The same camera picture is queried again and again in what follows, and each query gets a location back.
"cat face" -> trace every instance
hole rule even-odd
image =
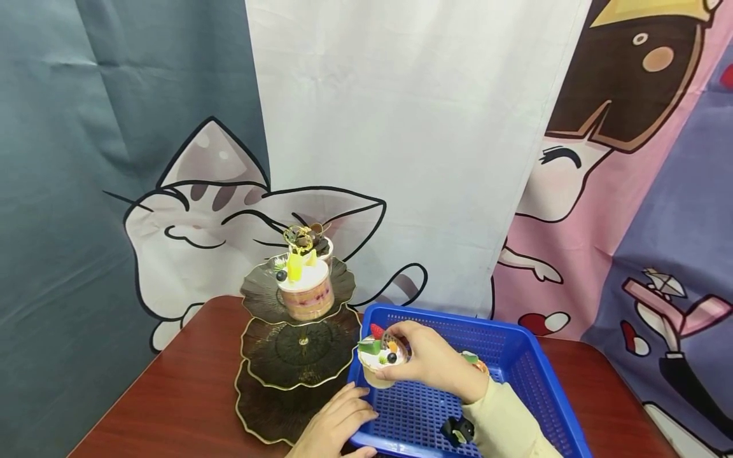
[[[294,224],[330,222],[334,255],[348,260],[385,209],[327,186],[270,191],[246,148],[212,119],[125,217],[141,301],[162,320],[180,320],[193,303],[238,295],[255,265],[287,250],[282,232]]]
[[[517,214],[553,223],[565,219],[581,197],[588,176],[611,148],[588,141],[544,137]]]

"beige sleeve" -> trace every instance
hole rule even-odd
[[[463,415],[474,424],[484,457],[561,458],[509,383],[489,382],[482,399],[463,406]]]

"cake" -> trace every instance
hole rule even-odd
[[[378,326],[372,325],[370,330],[372,334],[360,341],[356,350],[364,378],[374,388],[390,388],[394,382],[379,380],[376,374],[382,368],[407,363],[408,351],[398,338],[384,333]]]
[[[479,359],[478,355],[464,350],[461,352],[461,356],[463,356],[466,361],[471,363],[473,367],[483,372],[484,374],[489,375],[489,368],[486,366],[486,364],[484,364],[484,361],[481,361]]]
[[[288,259],[288,262],[277,266],[275,274],[283,304],[287,307],[288,314],[297,321],[320,318],[334,304],[334,289],[331,286],[328,264],[316,259],[315,251],[307,256],[312,256],[313,259],[299,265]]]

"red-brown tabletop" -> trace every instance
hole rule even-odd
[[[148,366],[72,458],[283,457],[245,432],[235,413],[242,299],[210,300]],[[634,395],[589,345],[540,338],[596,458],[675,458]]]

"cream topping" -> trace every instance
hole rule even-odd
[[[372,341],[375,340],[373,336],[369,336],[364,341]],[[398,364],[404,364],[408,360],[407,350],[399,343],[397,343],[397,362],[394,364],[390,363],[384,363],[382,364],[379,359],[382,357],[384,361],[387,361],[387,355],[392,353],[390,349],[387,350],[381,350],[378,354],[372,355],[367,352],[362,352],[361,350],[358,351],[359,360],[361,363],[365,366],[368,366],[372,370],[378,371],[379,369],[382,369],[383,367],[387,366],[396,366]]]
[[[283,291],[300,292],[307,291],[317,287],[328,275],[328,265],[325,261],[318,259],[316,265],[304,265],[301,279],[298,281],[290,280],[290,276],[285,281],[278,281],[277,286]]]

